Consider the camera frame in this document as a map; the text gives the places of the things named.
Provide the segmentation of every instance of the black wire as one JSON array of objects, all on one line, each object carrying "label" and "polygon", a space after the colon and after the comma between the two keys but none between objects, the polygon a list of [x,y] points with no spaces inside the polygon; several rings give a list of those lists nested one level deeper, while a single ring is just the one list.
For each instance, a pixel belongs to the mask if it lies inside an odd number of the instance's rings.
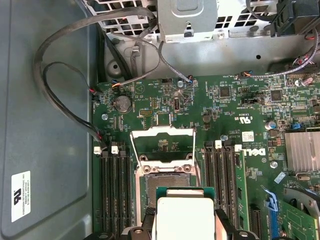
[{"label": "black wire", "polygon": [[115,47],[115,45],[112,43],[112,41],[107,36],[107,34],[105,34],[104,32],[102,34],[103,34],[103,36],[105,38],[106,46],[109,48],[114,60],[116,61],[116,63],[118,64],[118,66],[119,66],[119,68],[121,70],[121,73],[122,73],[122,76],[123,76],[124,80],[132,79],[133,77],[132,77],[132,74],[130,72],[130,69],[129,69],[129,66],[128,66],[126,60],[120,54],[120,52]]},{"label": "black wire", "polygon": [[43,62],[43,56],[48,49],[48,47],[57,39],[72,33],[78,29],[87,27],[92,24],[96,24],[100,21],[106,21],[106,20],[111,20],[111,19],[117,19],[117,18],[124,18],[127,16],[132,16],[132,15],[138,15],[138,16],[145,16],[148,17],[149,19],[155,19],[155,15],[148,9],[143,8],[143,7],[127,7],[127,8],[122,8],[118,10],[113,10],[107,13],[91,16],[79,21],[76,21],[74,23],[71,23],[51,36],[49,36],[38,48],[34,55],[33,59],[33,78],[38,86],[39,90],[42,92],[44,97],[60,112],[62,112],[66,117],[70,118],[73,120],[77,125],[80,127],[84,128],[90,135],[94,137],[96,141],[102,144],[103,147],[105,147],[104,142],[102,142],[102,138],[99,135],[98,131],[95,129],[95,127],[87,122],[84,121],[83,119],[80,119],[76,115],[74,115],[66,106],[63,105],[61,101],[57,98],[57,96],[52,92],[50,87],[48,86],[47,83],[47,76],[46,73],[48,69],[50,68],[47,66],[42,72],[42,62]]},{"label": "black wire", "polygon": [[251,8],[251,2],[252,0],[245,0],[245,5],[246,8],[248,9],[248,11],[252,14],[252,16],[254,16],[256,19],[261,20],[261,21],[265,21],[265,22],[272,22],[273,19],[275,19],[275,15],[271,15],[271,16],[260,16],[258,14],[256,14],[252,8]]},{"label": "black wire", "polygon": [[82,77],[84,77],[84,75],[82,74],[82,72],[80,70],[78,70],[77,68],[75,68],[72,65],[69,65],[67,63],[64,62],[60,62],[60,61],[55,61],[52,63],[49,63],[48,65],[45,66],[45,68],[43,69],[43,82],[46,88],[46,92],[48,93],[48,95],[50,96],[50,99],[52,100],[51,103],[55,103],[54,106],[60,110],[60,112],[63,113],[63,115],[65,115],[66,117],[71,118],[72,120],[76,121],[77,123],[79,123],[80,125],[85,125],[88,129],[90,129],[91,131],[89,132],[92,135],[95,135],[98,139],[100,138],[100,135],[98,133],[98,131],[96,130],[96,128],[90,123],[87,122],[83,119],[81,119],[80,117],[78,117],[77,115],[75,115],[74,113],[72,113],[60,100],[59,98],[54,94],[54,92],[51,90],[51,88],[48,85],[48,80],[47,80],[47,73],[49,71],[49,69],[57,64],[61,64],[64,65],[66,67],[68,67],[69,69],[73,70],[74,72],[78,73],[79,75],[81,75]]}]

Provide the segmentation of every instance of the chip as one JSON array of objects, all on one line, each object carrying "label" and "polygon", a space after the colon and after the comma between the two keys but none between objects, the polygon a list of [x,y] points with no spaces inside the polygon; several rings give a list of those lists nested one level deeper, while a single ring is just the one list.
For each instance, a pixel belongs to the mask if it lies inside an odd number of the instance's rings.
[{"label": "chip", "polygon": [[220,87],[220,98],[229,98],[230,97],[230,87],[221,86]]},{"label": "chip", "polygon": [[272,90],[271,91],[271,101],[281,101],[282,92],[281,90]]}]

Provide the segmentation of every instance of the green circuit board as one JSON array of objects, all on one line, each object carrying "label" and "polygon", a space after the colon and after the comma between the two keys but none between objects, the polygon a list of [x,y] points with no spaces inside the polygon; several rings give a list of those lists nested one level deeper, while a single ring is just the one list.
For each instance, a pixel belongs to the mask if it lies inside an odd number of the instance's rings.
[{"label": "green circuit board", "polygon": [[[312,85],[299,85],[309,76],[314,77]],[[157,126],[195,129],[195,158],[204,187],[217,187],[214,179],[219,168],[211,166],[212,159],[208,159],[215,154],[214,142],[222,139],[226,146],[241,145],[242,151],[232,155],[239,163],[231,169],[235,185],[228,191],[229,197],[236,199],[234,205],[230,205],[230,214],[237,211],[233,223],[238,229],[253,232],[257,231],[254,218],[259,217],[258,235],[262,240],[271,239],[272,227],[269,209],[265,207],[268,195],[264,188],[272,190],[279,200],[283,199],[285,187],[299,186],[320,192],[318,172],[313,172],[307,180],[299,180],[290,173],[285,145],[285,133],[292,131],[293,125],[300,126],[301,131],[317,129],[320,124],[314,107],[320,102],[320,78],[315,73],[263,79],[196,76],[192,83],[182,85],[177,78],[146,79],[120,87],[100,83],[97,88],[102,94],[93,104],[92,121],[109,147],[118,146],[119,154],[111,154],[109,149],[107,157],[93,156],[94,231],[108,230],[119,235],[125,227],[136,226],[137,159],[130,133]],[[130,99],[131,107],[126,113],[115,108],[119,96]],[[272,131],[266,129],[269,122],[276,123]],[[135,146],[139,156],[145,154],[151,161],[171,161],[183,159],[191,152],[192,138],[159,134],[137,139]],[[273,161],[277,163],[275,168],[271,167]],[[179,175],[165,177],[178,181]],[[194,176],[180,177],[180,182],[188,186],[197,184]],[[146,178],[139,179],[142,220],[148,211],[146,202],[151,197],[146,182]]]}]

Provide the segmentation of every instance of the label sticker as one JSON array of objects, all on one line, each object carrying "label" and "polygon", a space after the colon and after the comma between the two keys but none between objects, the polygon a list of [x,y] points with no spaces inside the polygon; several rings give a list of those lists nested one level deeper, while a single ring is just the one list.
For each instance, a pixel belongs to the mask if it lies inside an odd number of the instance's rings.
[{"label": "label sticker", "polygon": [[243,131],[242,132],[242,142],[254,142],[255,134],[253,131]]},{"label": "label sticker", "polygon": [[31,212],[30,171],[11,176],[11,222]]},{"label": "label sticker", "polygon": [[282,171],[282,172],[280,172],[279,175],[274,179],[274,181],[275,181],[277,184],[279,184],[279,183],[282,181],[282,179],[285,178],[285,176],[286,176],[286,174]]}]

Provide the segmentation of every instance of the capacitor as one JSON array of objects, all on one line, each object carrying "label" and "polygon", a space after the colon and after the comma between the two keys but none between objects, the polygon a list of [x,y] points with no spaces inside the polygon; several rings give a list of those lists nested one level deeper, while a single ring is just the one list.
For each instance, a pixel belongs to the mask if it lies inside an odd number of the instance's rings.
[{"label": "capacitor", "polygon": [[307,79],[304,79],[302,82],[301,82],[301,85],[302,86],[309,86],[313,83],[314,81],[314,78],[313,77],[308,77]]},{"label": "capacitor", "polygon": [[265,129],[267,130],[275,129],[276,126],[277,124],[274,121],[267,121],[264,125]]}]

